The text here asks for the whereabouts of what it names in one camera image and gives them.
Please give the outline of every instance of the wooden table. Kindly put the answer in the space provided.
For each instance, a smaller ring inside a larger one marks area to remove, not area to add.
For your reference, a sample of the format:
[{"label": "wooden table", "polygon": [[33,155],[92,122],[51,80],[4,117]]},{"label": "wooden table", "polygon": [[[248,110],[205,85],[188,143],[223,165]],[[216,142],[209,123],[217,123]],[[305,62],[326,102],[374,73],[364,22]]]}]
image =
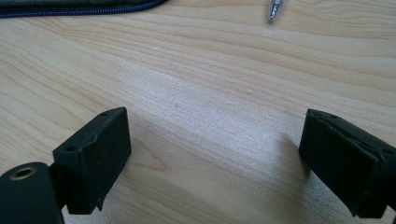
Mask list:
[{"label": "wooden table", "polygon": [[132,157],[103,211],[66,223],[391,223],[352,217],[298,146],[307,108],[396,146],[395,1],[267,7],[0,20],[0,172],[124,105]]}]

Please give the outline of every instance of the blue zipper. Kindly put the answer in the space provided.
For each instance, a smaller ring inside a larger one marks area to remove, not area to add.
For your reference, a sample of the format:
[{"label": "blue zipper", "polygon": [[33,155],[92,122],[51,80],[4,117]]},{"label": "blue zipper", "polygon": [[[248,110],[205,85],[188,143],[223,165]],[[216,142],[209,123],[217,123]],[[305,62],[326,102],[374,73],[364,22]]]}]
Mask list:
[{"label": "blue zipper", "polygon": [[88,16],[102,14],[116,14],[135,12],[151,7],[158,6],[166,0],[153,0],[148,3],[125,6],[125,7],[103,7],[103,8],[84,8],[84,9],[43,9],[43,10],[21,10],[0,12],[0,19],[16,17],[39,17],[39,16]]}]

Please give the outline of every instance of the hole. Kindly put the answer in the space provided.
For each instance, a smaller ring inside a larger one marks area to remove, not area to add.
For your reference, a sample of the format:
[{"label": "hole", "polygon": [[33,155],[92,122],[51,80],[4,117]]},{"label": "hole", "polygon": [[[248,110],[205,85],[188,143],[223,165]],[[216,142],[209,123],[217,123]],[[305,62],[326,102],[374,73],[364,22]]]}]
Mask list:
[{"label": "hole", "polygon": [[66,151],[76,151],[77,147],[67,147]]},{"label": "hole", "polygon": [[393,156],[395,154],[394,151],[389,150],[389,149],[382,149],[382,151],[384,151],[386,154],[388,154],[390,156]]},{"label": "hole", "polygon": [[16,171],[12,176],[10,177],[11,180],[22,180],[24,178],[27,178],[35,173],[37,169],[35,167],[26,167],[26,168],[21,168],[19,171]]}]

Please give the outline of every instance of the wood grain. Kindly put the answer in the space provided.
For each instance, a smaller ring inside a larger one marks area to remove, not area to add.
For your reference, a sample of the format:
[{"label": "wood grain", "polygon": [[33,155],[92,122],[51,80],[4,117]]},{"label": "wood grain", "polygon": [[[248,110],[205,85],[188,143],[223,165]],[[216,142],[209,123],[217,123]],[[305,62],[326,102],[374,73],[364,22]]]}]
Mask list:
[{"label": "wood grain", "polygon": [[307,108],[396,146],[396,4],[170,0],[0,20],[0,173],[112,107],[133,154],[104,210],[66,223],[391,223],[352,217],[299,159]]}]

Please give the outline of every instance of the silver pen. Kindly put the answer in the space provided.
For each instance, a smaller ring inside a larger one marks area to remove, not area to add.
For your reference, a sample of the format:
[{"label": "silver pen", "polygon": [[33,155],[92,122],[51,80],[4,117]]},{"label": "silver pen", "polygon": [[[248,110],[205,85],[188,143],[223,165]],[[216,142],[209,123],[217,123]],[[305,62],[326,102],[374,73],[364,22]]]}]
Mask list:
[{"label": "silver pen", "polygon": [[283,5],[286,4],[287,0],[271,0],[270,6],[268,7],[268,20],[274,21],[282,10]]}]

